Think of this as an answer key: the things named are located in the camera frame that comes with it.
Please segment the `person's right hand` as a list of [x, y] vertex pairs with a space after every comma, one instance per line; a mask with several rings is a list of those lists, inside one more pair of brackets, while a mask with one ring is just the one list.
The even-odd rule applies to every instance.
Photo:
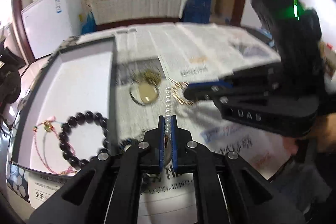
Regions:
[[306, 136], [282, 140], [284, 148], [299, 163], [306, 161], [309, 145], [313, 146], [313, 154], [335, 152], [335, 113], [318, 117]]

